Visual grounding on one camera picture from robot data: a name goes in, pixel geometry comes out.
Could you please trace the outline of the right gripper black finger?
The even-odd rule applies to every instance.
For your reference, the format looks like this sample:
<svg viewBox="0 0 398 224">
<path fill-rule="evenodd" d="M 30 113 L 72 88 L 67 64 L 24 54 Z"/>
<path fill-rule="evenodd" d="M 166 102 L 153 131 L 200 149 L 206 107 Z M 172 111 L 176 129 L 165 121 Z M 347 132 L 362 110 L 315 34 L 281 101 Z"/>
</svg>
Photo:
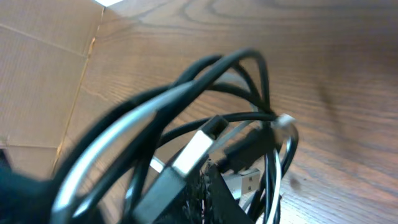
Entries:
<svg viewBox="0 0 398 224">
<path fill-rule="evenodd" d="M 252 222 L 212 162 L 195 166 L 174 201 L 174 223 L 177 224 Z"/>
</svg>

